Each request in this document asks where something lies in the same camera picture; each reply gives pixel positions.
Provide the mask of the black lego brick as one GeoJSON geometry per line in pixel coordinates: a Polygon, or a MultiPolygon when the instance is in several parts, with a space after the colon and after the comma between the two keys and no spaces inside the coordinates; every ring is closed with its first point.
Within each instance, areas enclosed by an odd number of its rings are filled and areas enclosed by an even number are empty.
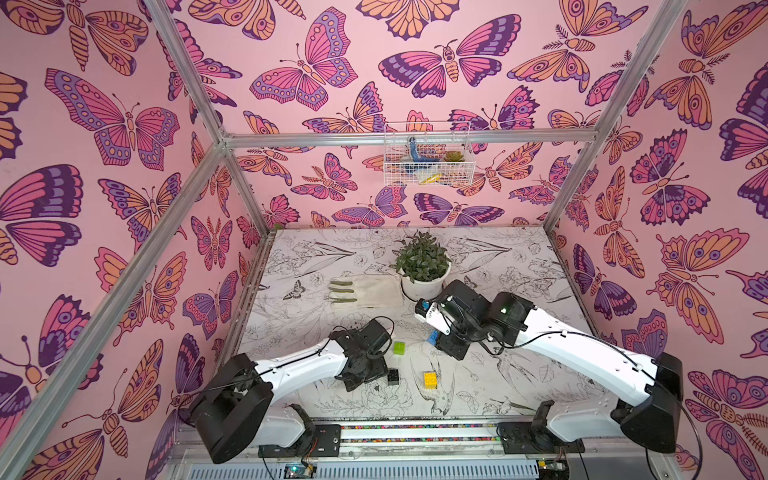
{"type": "Polygon", "coordinates": [[[387,373],[387,384],[389,386],[396,386],[400,383],[400,375],[398,369],[389,369],[387,373]]]}

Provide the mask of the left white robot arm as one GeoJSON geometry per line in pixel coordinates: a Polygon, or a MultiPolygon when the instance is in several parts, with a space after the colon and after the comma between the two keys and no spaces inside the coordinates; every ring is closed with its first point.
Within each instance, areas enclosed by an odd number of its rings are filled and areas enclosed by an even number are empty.
{"type": "Polygon", "coordinates": [[[237,354],[199,392],[188,409],[189,422],[215,464],[253,445],[301,456],[311,448],[316,426],[303,407],[282,400],[328,378],[352,392],[385,377],[391,345],[390,330],[375,317],[360,328],[335,328],[318,344],[282,357],[252,360],[237,354]]]}

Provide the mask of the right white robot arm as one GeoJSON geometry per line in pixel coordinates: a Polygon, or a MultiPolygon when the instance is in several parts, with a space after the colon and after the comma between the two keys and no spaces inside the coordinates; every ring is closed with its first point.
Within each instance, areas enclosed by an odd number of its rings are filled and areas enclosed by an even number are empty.
{"type": "Polygon", "coordinates": [[[683,414],[682,362],[620,348],[582,332],[510,292],[487,300],[454,280],[432,299],[415,303],[415,316],[438,332],[435,346],[456,360],[470,346],[527,349],[586,376],[606,389],[598,399],[547,400],[533,425],[563,442],[625,437],[658,453],[676,450],[683,414]]]}

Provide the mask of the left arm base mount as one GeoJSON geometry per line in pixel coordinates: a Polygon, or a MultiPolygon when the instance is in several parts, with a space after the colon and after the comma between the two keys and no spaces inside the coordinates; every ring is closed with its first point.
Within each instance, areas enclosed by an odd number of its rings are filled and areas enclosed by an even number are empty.
{"type": "Polygon", "coordinates": [[[310,428],[288,447],[268,444],[260,446],[258,453],[268,459],[338,457],[340,446],[341,426],[325,424],[310,428]]]}

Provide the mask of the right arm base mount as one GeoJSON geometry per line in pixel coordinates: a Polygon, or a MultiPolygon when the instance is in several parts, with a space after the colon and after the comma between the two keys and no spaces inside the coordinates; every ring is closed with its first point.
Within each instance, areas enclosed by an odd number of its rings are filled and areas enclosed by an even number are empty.
{"type": "Polygon", "coordinates": [[[561,455],[585,452],[581,440],[564,442],[545,427],[534,427],[531,422],[501,422],[496,427],[505,454],[561,455]]]}

